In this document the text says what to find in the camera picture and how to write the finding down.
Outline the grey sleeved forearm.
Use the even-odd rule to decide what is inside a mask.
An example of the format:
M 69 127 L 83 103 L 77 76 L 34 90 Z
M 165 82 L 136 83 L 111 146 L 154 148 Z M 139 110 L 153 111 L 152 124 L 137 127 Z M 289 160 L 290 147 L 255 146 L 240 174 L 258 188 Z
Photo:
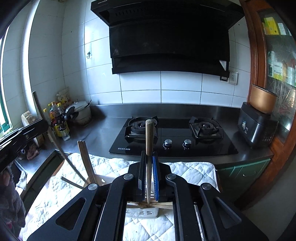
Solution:
M 16 190 L 11 168 L 1 172 L 1 218 L 15 235 L 16 230 L 25 227 L 25 206 Z

